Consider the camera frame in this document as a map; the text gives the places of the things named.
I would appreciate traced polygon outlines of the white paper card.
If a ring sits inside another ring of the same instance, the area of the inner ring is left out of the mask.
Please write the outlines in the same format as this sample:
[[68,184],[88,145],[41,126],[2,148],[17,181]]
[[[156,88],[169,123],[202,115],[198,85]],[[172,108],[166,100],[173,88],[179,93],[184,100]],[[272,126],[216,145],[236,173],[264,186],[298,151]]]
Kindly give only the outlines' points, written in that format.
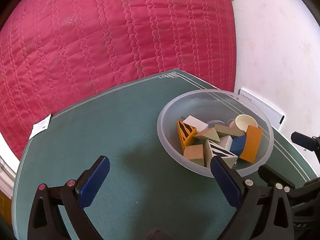
[[29,136],[29,139],[33,138],[35,135],[39,134],[40,132],[46,130],[49,126],[51,114],[49,114],[47,117],[45,117],[40,122],[33,124],[33,128],[31,130],[31,134]]

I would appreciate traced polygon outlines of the yellow wooden block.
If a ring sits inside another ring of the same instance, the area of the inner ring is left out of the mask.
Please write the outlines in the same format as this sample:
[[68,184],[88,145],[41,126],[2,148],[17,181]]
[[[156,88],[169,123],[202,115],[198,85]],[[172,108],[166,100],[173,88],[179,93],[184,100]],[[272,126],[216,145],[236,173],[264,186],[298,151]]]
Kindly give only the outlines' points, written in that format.
[[249,125],[246,131],[245,146],[240,154],[240,159],[245,160],[249,163],[254,163],[259,150],[263,131],[260,128]]

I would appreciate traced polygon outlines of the brown wooden block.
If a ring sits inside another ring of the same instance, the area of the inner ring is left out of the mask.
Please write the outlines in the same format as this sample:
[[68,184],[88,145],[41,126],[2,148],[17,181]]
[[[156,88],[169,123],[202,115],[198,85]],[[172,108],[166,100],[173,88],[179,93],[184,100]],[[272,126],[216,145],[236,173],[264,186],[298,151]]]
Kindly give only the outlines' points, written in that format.
[[219,137],[231,136],[234,138],[234,137],[241,137],[245,135],[245,132],[240,129],[230,128],[228,126],[224,126],[220,124],[215,124],[214,128]]

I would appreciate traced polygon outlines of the white usb charger plug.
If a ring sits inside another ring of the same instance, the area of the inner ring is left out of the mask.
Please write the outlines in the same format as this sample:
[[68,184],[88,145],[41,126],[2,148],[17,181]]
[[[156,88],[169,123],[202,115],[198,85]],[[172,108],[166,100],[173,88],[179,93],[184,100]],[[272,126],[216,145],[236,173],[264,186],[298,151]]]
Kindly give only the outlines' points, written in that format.
[[218,145],[229,151],[231,149],[232,142],[232,137],[230,135],[227,135],[220,138],[220,142],[218,143]]

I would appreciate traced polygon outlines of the white curtain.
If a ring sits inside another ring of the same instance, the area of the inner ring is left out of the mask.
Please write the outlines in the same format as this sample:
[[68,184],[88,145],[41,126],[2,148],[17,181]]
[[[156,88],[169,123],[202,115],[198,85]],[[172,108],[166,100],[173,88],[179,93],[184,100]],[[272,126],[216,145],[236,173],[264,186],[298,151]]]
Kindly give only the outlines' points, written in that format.
[[20,161],[13,154],[4,138],[0,139],[0,155],[1,155],[1,191],[9,198],[12,198],[16,173]]

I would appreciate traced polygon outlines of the red quilted blanket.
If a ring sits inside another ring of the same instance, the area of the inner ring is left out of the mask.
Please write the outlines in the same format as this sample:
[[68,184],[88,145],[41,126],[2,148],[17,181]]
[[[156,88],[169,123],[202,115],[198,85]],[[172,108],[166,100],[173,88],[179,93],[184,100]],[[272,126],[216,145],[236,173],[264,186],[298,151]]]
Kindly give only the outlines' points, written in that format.
[[48,115],[176,68],[234,89],[232,0],[22,0],[1,29],[1,134],[20,158]]

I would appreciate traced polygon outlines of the orange wooden block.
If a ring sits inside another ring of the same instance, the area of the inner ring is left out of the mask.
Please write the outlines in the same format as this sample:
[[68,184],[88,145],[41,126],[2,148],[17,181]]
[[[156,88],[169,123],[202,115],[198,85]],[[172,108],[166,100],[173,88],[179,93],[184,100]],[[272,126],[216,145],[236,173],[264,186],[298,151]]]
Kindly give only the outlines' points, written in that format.
[[177,120],[177,131],[182,152],[184,152],[184,149],[187,146],[191,146],[194,143],[194,136],[197,134],[197,129],[194,126],[190,126],[180,120]]

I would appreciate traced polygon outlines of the clear plastic bowl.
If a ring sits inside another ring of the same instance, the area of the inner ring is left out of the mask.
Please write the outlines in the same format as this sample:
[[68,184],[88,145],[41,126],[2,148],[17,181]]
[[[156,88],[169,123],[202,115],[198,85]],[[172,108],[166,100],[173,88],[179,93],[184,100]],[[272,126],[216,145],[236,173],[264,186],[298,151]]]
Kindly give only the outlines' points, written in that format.
[[220,155],[240,176],[250,175],[271,156],[274,132],[263,111],[231,92],[203,89],[184,93],[162,109],[159,140],[184,168],[212,177],[211,157]]

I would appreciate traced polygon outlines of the large white striped wedge block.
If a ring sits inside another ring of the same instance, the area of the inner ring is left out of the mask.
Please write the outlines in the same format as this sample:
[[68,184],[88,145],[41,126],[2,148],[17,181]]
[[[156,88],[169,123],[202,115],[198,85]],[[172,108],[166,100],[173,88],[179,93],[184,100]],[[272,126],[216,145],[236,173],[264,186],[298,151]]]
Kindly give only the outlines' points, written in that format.
[[195,127],[197,130],[197,133],[202,132],[203,130],[208,128],[207,123],[195,118],[192,115],[189,115],[187,118],[185,118],[183,120],[183,123]]

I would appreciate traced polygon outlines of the natural wooden triangle block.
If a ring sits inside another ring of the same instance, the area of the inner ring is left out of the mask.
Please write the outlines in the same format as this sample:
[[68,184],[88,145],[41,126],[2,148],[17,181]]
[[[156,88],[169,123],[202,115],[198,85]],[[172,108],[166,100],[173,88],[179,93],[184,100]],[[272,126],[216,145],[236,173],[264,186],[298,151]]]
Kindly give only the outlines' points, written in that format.
[[211,140],[215,142],[220,142],[220,137],[214,127],[207,128],[202,132],[199,132],[196,135],[194,135],[194,137],[199,140]]

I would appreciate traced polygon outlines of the blue wooden wedge block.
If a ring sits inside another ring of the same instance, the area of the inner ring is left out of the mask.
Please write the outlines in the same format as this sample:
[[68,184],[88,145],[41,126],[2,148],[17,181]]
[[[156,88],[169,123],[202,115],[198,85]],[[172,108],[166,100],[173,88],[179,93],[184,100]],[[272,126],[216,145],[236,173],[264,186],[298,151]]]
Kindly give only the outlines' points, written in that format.
[[247,135],[235,137],[232,141],[230,152],[240,157],[245,147],[246,138],[247,138]]

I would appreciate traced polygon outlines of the white plastic cup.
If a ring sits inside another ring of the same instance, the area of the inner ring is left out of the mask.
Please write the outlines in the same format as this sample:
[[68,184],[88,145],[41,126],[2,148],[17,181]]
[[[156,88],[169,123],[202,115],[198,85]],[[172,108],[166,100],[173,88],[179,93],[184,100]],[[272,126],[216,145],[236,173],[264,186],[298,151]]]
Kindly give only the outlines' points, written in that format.
[[258,127],[257,121],[247,114],[240,114],[229,124],[230,128],[236,128],[247,132],[249,126]]

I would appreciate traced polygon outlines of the natural wooden cube block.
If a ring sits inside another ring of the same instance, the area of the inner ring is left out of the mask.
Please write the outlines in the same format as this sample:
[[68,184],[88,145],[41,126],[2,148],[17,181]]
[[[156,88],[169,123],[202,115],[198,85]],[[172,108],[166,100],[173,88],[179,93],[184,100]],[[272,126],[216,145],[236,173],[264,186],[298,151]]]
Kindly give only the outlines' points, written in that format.
[[186,146],[183,152],[185,159],[204,167],[203,145]]

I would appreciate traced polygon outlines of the small white striped wedge block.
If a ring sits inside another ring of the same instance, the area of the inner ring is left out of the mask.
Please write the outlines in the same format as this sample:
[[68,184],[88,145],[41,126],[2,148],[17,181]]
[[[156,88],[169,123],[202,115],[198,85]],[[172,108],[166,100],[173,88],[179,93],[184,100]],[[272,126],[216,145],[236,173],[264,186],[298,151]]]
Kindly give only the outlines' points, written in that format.
[[223,161],[232,168],[237,162],[238,156],[213,141],[206,140],[203,147],[204,162],[207,168],[210,167],[210,161],[213,157],[221,157]]

